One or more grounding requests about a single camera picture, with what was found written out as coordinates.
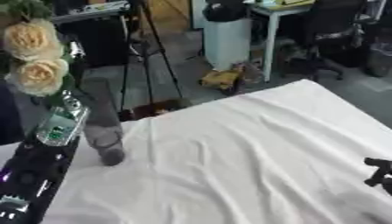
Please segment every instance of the white trash bin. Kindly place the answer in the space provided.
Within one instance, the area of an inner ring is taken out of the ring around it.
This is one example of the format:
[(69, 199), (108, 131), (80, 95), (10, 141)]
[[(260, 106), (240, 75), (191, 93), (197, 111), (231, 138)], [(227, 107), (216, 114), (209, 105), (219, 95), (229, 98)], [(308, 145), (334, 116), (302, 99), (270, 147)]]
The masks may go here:
[(249, 60), (251, 21), (248, 18), (233, 22), (205, 21), (204, 41), (206, 59), (218, 71)]

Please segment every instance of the white cloth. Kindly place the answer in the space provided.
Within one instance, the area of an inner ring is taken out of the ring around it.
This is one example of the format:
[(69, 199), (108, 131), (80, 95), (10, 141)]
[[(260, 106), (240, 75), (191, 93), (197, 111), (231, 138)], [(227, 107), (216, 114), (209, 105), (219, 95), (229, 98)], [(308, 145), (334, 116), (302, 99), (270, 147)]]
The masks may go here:
[(124, 126), (127, 160), (83, 142), (44, 224), (392, 223), (363, 183), (392, 131), (308, 80)]

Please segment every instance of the desk leg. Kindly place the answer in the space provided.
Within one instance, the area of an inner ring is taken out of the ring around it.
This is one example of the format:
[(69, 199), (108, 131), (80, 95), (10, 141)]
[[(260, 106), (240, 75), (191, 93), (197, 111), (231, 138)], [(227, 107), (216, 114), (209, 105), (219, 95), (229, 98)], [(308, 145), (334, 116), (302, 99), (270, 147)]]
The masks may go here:
[(277, 37), (277, 28), (279, 27), (280, 17), (273, 13), (269, 17), (268, 37), (267, 37), (267, 49), (264, 53), (263, 63), (263, 74), (264, 81), (269, 82), (271, 80), (272, 62), (274, 60), (274, 48), (275, 39)]

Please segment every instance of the purple light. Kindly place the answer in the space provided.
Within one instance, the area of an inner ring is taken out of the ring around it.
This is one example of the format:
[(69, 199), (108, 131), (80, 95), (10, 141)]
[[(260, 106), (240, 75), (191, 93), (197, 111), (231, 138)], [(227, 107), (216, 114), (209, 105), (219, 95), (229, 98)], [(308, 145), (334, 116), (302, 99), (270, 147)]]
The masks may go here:
[(10, 172), (7, 173), (7, 174), (5, 174), (5, 175), (2, 177), (2, 181), (3, 181), (3, 182), (7, 182), (7, 180), (10, 178), (10, 175), (11, 175)]

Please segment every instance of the artificial flower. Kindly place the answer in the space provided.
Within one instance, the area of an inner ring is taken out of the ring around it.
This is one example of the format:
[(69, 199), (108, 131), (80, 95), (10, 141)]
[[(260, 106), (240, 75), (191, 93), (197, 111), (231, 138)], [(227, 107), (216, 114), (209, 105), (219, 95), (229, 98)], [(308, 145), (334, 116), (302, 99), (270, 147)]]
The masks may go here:
[(67, 73), (68, 64), (63, 59), (41, 59), (12, 69), (7, 80), (23, 93), (45, 97), (54, 95), (61, 89)]
[(54, 60), (64, 53), (54, 25), (44, 19), (21, 22), (5, 29), (3, 48), (23, 61)]

